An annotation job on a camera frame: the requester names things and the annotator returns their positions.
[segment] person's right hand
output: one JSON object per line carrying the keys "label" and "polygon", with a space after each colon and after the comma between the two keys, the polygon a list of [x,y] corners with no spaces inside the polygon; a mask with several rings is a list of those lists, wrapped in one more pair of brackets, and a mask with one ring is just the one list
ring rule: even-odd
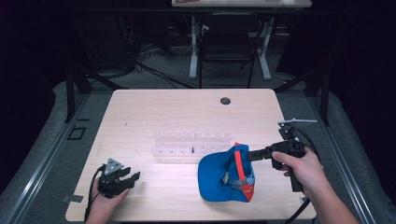
{"label": "person's right hand", "polygon": [[292,157],[277,151],[273,152],[272,156],[276,161],[285,164],[284,171],[288,171],[289,167],[293,169],[297,179],[304,187],[304,194],[311,198],[315,189],[327,188],[330,183],[323,172],[317,155],[307,147],[305,152],[305,155],[301,158]]}

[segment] blue cap brim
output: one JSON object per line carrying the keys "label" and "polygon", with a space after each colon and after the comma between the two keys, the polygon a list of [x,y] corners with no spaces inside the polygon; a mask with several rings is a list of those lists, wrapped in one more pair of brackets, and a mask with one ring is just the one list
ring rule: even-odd
{"label": "blue cap brim", "polygon": [[226,161],[229,157],[233,157],[236,149],[237,147],[232,147],[226,152],[207,155],[199,162],[198,186],[201,196],[205,200],[209,202],[248,202],[242,190],[233,189],[220,183],[227,172]]}

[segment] blue cap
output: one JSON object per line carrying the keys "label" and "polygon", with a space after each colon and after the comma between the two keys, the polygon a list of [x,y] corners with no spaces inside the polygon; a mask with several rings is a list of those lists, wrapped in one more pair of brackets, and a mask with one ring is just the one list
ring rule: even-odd
{"label": "blue cap", "polygon": [[207,155],[198,165],[201,196],[209,202],[250,202],[254,173],[248,146],[235,144],[226,152]]}

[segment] white table leg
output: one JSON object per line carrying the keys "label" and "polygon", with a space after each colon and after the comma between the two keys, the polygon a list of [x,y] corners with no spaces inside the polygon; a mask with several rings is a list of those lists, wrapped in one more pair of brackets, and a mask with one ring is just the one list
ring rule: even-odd
{"label": "white table leg", "polygon": [[191,18],[191,64],[190,79],[197,78],[198,54],[197,54],[197,34],[195,17]]}
{"label": "white table leg", "polygon": [[268,68],[268,63],[265,59],[265,53],[268,49],[268,43],[270,41],[271,33],[274,27],[274,18],[270,19],[264,25],[264,40],[262,41],[262,49],[258,50],[260,66],[262,67],[262,75],[264,80],[271,80],[270,70]]}

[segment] wooden table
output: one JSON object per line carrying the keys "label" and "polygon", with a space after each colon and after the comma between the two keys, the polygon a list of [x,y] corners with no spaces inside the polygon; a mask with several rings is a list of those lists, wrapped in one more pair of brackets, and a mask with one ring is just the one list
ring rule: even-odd
{"label": "wooden table", "polygon": [[[230,7],[243,7],[247,11],[249,8],[254,7],[269,7],[269,8],[305,8],[311,7],[311,0],[192,0],[186,2],[177,2],[172,0],[173,7],[214,7],[217,11],[221,9],[227,9]],[[271,80],[270,70],[268,68],[268,63],[265,59],[265,53],[268,48],[268,43],[271,37],[271,33],[274,27],[274,19],[269,20],[265,23],[264,29],[262,31],[263,41],[262,48],[258,49],[258,56],[260,61],[260,66],[262,68],[262,76],[264,80]],[[199,34],[197,32],[197,25],[195,18],[192,17],[191,20],[191,65],[190,65],[190,79],[196,79],[197,66],[198,66],[198,54],[196,48],[196,36]]]}
{"label": "wooden table", "polygon": [[[223,105],[220,99],[231,100]],[[250,203],[210,203],[198,190],[201,157],[154,156],[157,133],[229,133],[229,144],[250,150],[282,141],[277,122],[283,116],[272,90],[123,90],[115,91],[94,140],[75,194],[69,221],[81,221],[96,169],[109,158],[140,171],[140,179],[113,216],[118,221],[202,221],[286,219],[301,205],[302,193],[271,161],[252,163],[256,176]],[[312,218],[309,205],[299,218]]]}

